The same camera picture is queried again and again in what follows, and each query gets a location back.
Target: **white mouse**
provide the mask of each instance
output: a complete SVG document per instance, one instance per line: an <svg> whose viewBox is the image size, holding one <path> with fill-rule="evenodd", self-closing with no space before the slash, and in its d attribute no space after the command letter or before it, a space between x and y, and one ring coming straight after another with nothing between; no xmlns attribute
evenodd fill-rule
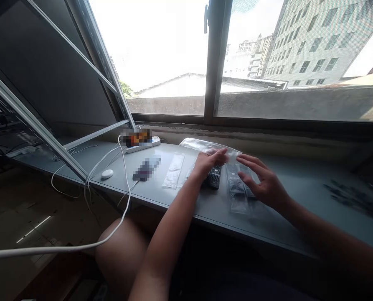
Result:
<svg viewBox="0 0 373 301"><path fill-rule="evenodd" d="M101 177L103 179L108 179L111 178L111 176L114 174L114 171L112 169L107 169L106 171L103 171L101 173Z"/></svg>

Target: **open window pane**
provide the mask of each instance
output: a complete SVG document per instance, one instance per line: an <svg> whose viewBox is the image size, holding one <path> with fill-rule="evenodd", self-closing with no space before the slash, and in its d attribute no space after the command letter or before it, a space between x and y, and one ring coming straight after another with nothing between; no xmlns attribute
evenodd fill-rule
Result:
<svg viewBox="0 0 373 301"><path fill-rule="evenodd" d="M373 121L373 1L234 1L227 44L216 116Z"/></svg>
<svg viewBox="0 0 373 301"><path fill-rule="evenodd" d="M204 114L208 0L89 1L132 113Z"/></svg>

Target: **gray desk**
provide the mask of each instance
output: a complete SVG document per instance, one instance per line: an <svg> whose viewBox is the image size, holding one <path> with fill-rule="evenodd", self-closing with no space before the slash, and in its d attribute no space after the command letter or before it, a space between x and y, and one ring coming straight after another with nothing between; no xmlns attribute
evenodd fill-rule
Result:
<svg viewBox="0 0 373 301"><path fill-rule="evenodd" d="M80 145L78 150L93 144L99 146L88 148L74 155L74 158L87 172L91 171L98 160L115 145L115 143L88 141ZM195 150L179 145L162 144L135 153L125 154L130 186L134 183L132 181L133 172L145 158L151 157L153 154L161 157L161 164L155 170L152 178L147 182L138 183L132 191L132 195L139 199L142 204L168 208L175 198L179 188L176 190L162 188L164 177L175 152L185 154L180 175L180 181L183 181L198 154ZM127 185L121 155L109 167L114 170L114 175L111 178L103 180L99 176L116 154L117 151L112 152L112 155L107 156L100 164L95 173L97 176L94 177L91 184L106 191L124 193L127 191ZM20 155L15 159L33 168L53 173L63 163L53 162L52 157L53 154L49 150L38 150L36 153ZM329 183L331 179L335 179L342 184L356 187L372 195L373 192L356 176L324 163L270 156L261 156L261 160L277 173L288 193L297 202L319 217L373 246L373 219L337 203L330 198L330 193L322 186ZM74 182L80 182L77 176L67 167L62 168L58 175ZM219 190L202 189L197 202L195 218L240 235L313 256L311 249L302 241L298 231L287 220L273 209L262 203L260 205L262 206L261 214L255 218L231 214L228 210L227 185L223 170Z"/></svg>

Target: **person's right hand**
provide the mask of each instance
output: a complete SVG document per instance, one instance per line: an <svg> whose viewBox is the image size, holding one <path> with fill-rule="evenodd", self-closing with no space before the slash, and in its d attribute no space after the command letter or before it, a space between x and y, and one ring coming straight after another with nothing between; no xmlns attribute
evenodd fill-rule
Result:
<svg viewBox="0 0 373 301"><path fill-rule="evenodd" d="M258 158L242 154L236 160L249 167L259 177L260 183L257 184L250 175L242 171L238 172L241 180L252 190L259 201L276 210L291 201L277 175Z"/></svg>

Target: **tree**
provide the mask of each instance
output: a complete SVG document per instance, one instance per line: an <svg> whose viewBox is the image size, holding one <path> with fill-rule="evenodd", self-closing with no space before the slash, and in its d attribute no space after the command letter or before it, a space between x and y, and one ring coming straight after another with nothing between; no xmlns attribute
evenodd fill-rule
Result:
<svg viewBox="0 0 373 301"><path fill-rule="evenodd" d="M132 97L133 90L131 89L131 87L121 80L118 80L118 81L119 81L119 84L121 85L121 89L122 89L122 92L124 93L124 96L128 98Z"/></svg>

